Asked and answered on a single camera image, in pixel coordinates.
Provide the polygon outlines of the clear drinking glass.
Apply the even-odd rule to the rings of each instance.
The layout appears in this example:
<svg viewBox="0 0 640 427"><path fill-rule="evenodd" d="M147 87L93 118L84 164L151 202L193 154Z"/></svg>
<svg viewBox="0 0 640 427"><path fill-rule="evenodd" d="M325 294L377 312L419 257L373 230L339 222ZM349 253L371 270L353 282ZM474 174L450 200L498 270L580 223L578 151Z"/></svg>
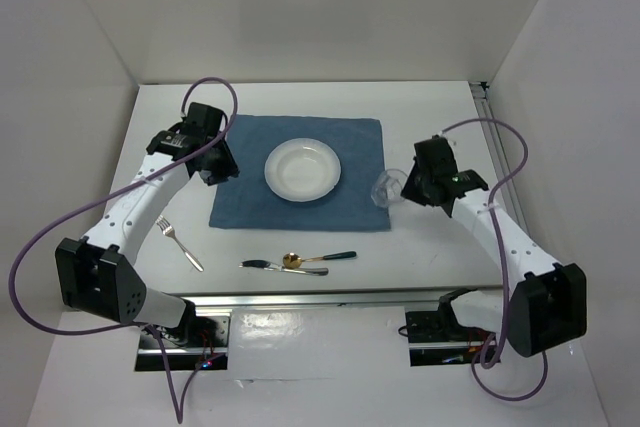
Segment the clear drinking glass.
<svg viewBox="0 0 640 427"><path fill-rule="evenodd" d="M383 171L371 189L371 199L376 207L388 209L390 206L404 201L402 190L408 175L400 169Z"/></svg>

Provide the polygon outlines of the blue cloth napkin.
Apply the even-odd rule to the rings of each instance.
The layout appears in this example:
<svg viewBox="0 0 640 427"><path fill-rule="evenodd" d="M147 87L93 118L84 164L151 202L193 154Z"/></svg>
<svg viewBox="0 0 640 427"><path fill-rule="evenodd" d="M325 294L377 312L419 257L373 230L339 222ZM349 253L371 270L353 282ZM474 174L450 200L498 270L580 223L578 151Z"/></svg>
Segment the blue cloth napkin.
<svg viewBox="0 0 640 427"><path fill-rule="evenodd" d="M340 161L340 180L318 200L284 200L265 180L268 155L281 143L296 138L328 145ZM385 170L379 120L239 115L227 142L240 174L217 186L211 227L322 232L391 228L388 211L375 206L370 197L374 182Z"/></svg>

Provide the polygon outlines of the silver fork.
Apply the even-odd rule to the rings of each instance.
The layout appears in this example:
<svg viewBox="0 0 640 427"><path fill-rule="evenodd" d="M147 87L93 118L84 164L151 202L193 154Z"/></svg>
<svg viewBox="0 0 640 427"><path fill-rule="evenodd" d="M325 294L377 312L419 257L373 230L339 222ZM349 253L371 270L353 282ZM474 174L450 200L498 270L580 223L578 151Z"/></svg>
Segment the silver fork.
<svg viewBox="0 0 640 427"><path fill-rule="evenodd" d="M198 258L179 240L173 225L162 215L156 219L156 225L159 227L162 235L171 239L176 243L181 252L188 259L192 267L199 273L204 272L204 267Z"/></svg>

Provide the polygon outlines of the white bowl plate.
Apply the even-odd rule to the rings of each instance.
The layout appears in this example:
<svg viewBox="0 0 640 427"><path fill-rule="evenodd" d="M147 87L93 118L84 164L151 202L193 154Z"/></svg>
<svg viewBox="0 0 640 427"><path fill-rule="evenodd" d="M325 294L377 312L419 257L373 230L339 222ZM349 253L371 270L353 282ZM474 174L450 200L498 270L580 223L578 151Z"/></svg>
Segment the white bowl plate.
<svg viewBox="0 0 640 427"><path fill-rule="evenodd" d="M331 193L341 178L341 162L327 144L310 138L280 143L268 155L264 178L279 198L307 203Z"/></svg>

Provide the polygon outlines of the gold spoon green handle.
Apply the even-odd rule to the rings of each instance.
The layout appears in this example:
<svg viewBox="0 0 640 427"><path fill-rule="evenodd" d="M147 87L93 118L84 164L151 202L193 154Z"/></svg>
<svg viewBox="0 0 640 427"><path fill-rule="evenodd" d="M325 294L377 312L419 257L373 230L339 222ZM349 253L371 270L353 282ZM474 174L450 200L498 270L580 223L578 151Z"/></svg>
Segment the gold spoon green handle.
<svg viewBox="0 0 640 427"><path fill-rule="evenodd" d="M327 254L318 257L309 257L303 258L295 253L288 253L283 256L283 264L286 268L291 269L300 269L305 263L311 262L323 262L323 261L334 261L334 260L348 260L355 259L357 257L357 253L355 251L345 251L334 254Z"/></svg>

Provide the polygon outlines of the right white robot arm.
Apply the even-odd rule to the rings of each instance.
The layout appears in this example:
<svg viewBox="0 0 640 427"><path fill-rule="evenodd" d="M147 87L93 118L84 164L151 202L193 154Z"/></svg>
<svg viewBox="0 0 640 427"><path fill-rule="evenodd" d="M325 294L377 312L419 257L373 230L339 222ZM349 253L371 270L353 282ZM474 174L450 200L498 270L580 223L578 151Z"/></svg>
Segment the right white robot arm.
<svg viewBox="0 0 640 427"><path fill-rule="evenodd" d="M458 168L448 141L434 136L414 146L414 164L402 196L441 208L464 227L503 275L506 293L459 290L444 296L436 326L448 339L469 328L493 332L531 357L585 335L586 275L545 252L490 197L473 170Z"/></svg>

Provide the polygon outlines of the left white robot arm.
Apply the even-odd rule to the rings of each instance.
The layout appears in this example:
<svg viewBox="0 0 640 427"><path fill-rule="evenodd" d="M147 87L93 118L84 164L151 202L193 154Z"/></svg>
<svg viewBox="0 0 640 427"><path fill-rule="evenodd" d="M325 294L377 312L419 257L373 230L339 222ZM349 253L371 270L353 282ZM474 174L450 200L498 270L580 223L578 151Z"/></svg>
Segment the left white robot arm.
<svg viewBox="0 0 640 427"><path fill-rule="evenodd" d="M192 103L181 122L152 138L132 190L80 239L60 242L55 259L66 306L120 324L151 324L176 346L208 329L193 302L148 287L134 265L158 217L193 176L207 185L238 176L225 124L222 110Z"/></svg>

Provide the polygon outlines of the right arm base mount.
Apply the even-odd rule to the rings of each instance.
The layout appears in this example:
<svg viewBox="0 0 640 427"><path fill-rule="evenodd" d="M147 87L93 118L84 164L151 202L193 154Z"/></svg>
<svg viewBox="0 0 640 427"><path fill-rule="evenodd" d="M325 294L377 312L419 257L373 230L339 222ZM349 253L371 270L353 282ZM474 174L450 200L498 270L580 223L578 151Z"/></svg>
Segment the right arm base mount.
<svg viewBox="0 0 640 427"><path fill-rule="evenodd" d="M458 289L440 297L436 310L409 311L397 333L408 341L411 367L470 364L491 335L463 327L455 319L451 303L475 290Z"/></svg>

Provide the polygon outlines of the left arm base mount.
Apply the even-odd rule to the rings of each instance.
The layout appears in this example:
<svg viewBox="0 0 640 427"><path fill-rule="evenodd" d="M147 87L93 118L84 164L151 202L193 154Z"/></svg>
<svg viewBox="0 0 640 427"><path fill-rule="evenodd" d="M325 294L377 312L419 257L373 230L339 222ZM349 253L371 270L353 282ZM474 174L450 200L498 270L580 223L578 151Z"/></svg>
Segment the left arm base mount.
<svg viewBox="0 0 640 427"><path fill-rule="evenodd" d="M134 364L135 372L160 372L164 361L160 346L165 349L169 368L172 371L193 371L203 364L204 371L222 371L228 366L228 344L231 314L214 311L204 315L199 331L188 340L178 340L165 328L156 327L161 343L147 329L139 337Z"/></svg>

